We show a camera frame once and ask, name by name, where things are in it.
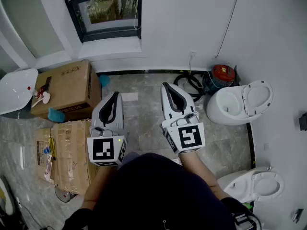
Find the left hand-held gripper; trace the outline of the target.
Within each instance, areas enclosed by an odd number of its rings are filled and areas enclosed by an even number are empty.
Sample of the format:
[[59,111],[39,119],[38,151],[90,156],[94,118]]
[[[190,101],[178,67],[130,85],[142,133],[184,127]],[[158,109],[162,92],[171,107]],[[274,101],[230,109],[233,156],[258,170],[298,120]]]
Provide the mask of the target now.
[[127,148],[127,133],[122,129],[123,101],[119,92],[107,95],[93,109],[92,125],[91,136],[87,138],[90,162],[97,166],[121,166]]

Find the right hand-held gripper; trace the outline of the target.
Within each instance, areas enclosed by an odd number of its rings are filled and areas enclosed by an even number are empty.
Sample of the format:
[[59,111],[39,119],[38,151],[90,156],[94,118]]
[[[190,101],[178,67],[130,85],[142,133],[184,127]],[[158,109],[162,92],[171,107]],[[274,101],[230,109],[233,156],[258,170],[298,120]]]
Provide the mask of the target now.
[[161,104],[165,121],[163,135],[175,154],[197,151],[205,146],[203,123],[191,95],[175,84],[163,82]]

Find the person's left forearm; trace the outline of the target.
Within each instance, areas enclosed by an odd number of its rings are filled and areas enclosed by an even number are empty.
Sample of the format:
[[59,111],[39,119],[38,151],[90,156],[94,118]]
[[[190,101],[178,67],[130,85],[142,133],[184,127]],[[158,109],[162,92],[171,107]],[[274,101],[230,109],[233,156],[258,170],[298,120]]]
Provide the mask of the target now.
[[101,166],[94,178],[94,180],[89,185],[86,193],[84,195],[84,201],[81,208],[86,208],[93,210],[96,203],[99,201],[100,195],[110,181],[110,179],[116,173],[117,166]]

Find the person's right forearm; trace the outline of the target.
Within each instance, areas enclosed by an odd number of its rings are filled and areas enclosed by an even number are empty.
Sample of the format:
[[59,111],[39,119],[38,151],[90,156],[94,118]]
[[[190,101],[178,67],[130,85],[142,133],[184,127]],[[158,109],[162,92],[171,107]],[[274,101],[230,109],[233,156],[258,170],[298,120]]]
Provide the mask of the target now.
[[212,193],[222,200],[227,197],[231,197],[227,194],[218,184],[214,174],[209,168],[201,161],[196,151],[187,152],[179,155],[182,166],[199,177],[201,177],[209,186]]

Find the teal plastic bag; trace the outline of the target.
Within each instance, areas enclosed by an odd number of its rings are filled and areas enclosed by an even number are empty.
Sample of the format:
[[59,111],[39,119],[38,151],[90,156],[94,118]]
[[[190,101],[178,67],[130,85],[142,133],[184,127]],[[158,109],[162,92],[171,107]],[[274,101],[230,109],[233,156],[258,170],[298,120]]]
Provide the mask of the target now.
[[110,77],[108,75],[103,75],[103,74],[100,75],[99,81],[100,81],[102,88],[105,88],[110,85]]

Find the printed cardboard box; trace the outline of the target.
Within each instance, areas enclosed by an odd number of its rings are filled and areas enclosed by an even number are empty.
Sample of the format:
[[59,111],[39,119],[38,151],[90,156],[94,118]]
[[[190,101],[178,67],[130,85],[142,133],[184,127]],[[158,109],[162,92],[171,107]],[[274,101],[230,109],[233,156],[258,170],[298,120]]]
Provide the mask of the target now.
[[40,73],[35,89],[50,94],[47,104],[39,102],[30,111],[44,119],[48,119],[49,108],[64,113],[66,122],[88,119],[101,101],[101,84],[87,59]]

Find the flattened cardboard sheet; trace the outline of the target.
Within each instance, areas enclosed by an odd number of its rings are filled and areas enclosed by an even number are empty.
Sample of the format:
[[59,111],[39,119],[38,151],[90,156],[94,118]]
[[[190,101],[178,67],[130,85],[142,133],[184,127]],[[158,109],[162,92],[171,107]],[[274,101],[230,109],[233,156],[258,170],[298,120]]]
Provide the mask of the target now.
[[[97,166],[90,163],[88,155],[90,126],[91,120],[85,119],[54,124],[53,127],[41,128],[35,132],[36,171],[39,179],[46,181],[46,163],[52,161],[51,184],[72,194],[85,194],[98,171]],[[55,161],[50,154],[43,152],[50,138],[55,142]]]

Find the red vacuum cleaner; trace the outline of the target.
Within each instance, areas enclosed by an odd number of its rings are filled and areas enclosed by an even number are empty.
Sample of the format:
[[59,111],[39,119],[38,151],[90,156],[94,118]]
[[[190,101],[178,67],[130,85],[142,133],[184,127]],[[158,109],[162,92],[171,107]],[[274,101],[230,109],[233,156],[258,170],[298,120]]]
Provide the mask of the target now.
[[240,78],[237,72],[228,65],[214,65],[203,75],[203,89],[206,94],[214,95],[226,87],[239,86]]

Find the yellow packet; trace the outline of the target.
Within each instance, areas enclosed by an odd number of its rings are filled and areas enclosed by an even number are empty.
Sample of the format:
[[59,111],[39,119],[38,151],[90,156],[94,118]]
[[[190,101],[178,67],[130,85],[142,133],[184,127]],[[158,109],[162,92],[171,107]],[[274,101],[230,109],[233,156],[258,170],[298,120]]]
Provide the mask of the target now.
[[49,154],[52,157],[52,160],[56,160],[56,151],[55,151],[55,142],[53,138],[50,138],[48,141]]

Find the white bottles on box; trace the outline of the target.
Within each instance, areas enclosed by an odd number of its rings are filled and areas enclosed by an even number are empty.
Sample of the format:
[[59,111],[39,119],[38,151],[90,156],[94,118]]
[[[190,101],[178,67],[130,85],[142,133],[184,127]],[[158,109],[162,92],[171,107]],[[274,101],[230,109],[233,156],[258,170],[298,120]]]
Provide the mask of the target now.
[[43,92],[39,99],[31,106],[32,108],[35,107],[40,101],[42,101],[43,104],[47,104],[51,98],[51,95],[48,92]]

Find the black framed window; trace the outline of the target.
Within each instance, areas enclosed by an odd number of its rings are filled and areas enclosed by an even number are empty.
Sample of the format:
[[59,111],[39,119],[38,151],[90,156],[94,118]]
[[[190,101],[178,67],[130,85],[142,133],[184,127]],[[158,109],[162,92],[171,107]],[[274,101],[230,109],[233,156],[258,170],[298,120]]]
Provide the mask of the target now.
[[141,37],[142,0],[65,0],[81,42]]

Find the grey round fan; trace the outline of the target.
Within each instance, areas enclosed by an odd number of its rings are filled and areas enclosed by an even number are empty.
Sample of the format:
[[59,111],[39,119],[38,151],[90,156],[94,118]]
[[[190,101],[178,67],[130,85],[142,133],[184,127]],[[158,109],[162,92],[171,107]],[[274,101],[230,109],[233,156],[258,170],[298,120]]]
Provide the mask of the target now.
[[55,185],[54,191],[57,198],[63,203],[68,203],[77,196],[77,194],[60,189],[58,185]]

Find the white ceramic basin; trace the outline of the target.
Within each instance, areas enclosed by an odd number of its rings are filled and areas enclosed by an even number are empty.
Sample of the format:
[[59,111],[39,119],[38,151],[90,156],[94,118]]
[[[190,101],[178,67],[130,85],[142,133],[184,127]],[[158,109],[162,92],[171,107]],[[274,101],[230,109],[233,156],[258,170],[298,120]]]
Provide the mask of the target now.
[[37,69],[26,69],[8,73],[0,80],[0,115],[26,107],[33,96],[28,87],[35,87],[37,77]]

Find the white toilet with cistern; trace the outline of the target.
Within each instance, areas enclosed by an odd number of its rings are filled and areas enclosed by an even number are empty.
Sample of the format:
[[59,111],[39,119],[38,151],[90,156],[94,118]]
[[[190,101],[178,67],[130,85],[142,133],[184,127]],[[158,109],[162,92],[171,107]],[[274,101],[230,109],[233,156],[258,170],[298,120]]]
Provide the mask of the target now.
[[283,177],[268,167],[234,172],[219,178],[217,182],[241,203],[274,200],[280,197],[285,186]]

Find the black wall fixture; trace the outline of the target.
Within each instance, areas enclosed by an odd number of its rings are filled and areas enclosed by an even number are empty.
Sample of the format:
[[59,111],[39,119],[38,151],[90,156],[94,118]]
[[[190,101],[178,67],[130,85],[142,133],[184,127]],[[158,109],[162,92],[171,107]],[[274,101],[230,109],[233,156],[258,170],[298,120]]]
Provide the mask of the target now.
[[301,131],[307,131],[307,112],[299,118],[299,127]]

